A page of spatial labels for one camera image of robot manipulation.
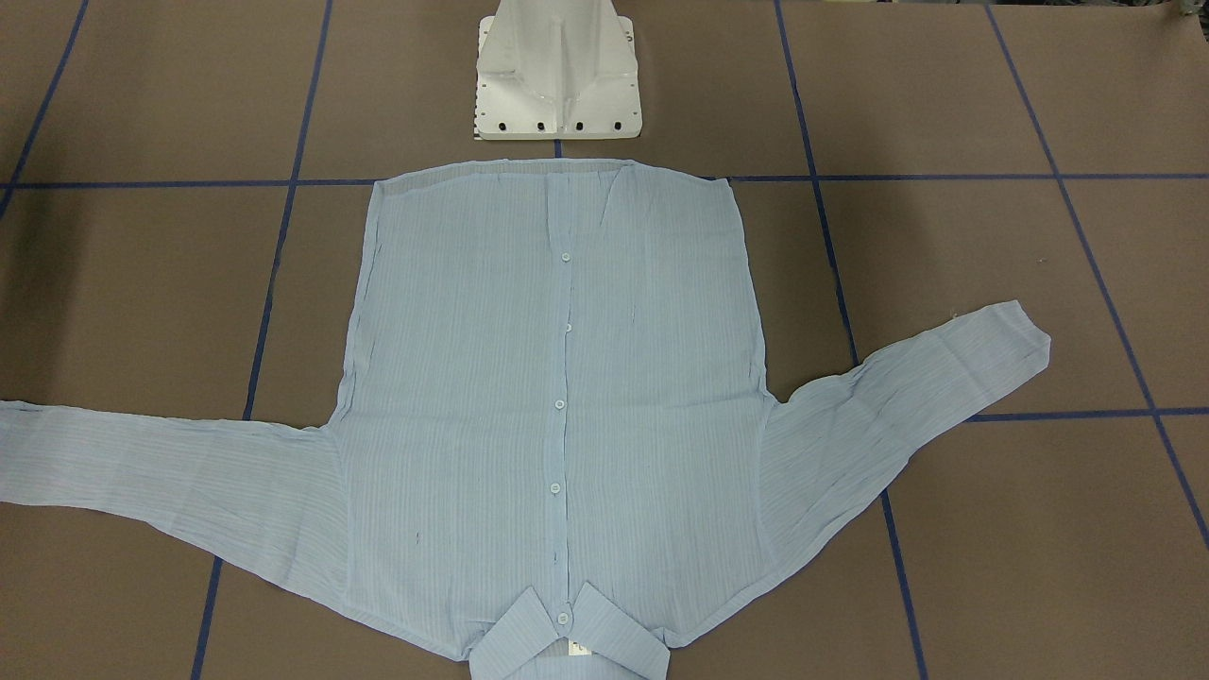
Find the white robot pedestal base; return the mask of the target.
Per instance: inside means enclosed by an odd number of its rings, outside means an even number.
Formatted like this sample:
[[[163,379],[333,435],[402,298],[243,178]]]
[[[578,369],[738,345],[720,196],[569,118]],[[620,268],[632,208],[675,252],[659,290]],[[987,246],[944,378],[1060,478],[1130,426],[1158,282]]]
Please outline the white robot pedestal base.
[[[480,142],[614,142],[643,129],[634,23],[612,1],[502,1],[478,25]]]

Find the light blue button shirt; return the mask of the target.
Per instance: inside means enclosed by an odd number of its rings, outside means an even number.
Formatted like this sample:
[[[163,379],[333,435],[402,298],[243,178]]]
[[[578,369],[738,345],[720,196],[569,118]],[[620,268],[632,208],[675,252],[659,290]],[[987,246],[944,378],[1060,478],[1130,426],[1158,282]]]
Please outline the light blue button shirt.
[[[5,400],[2,500],[147,521],[475,679],[663,679],[1049,345],[993,304],[779,400],[728,181],[470,161],[374,185],[323,426]]]

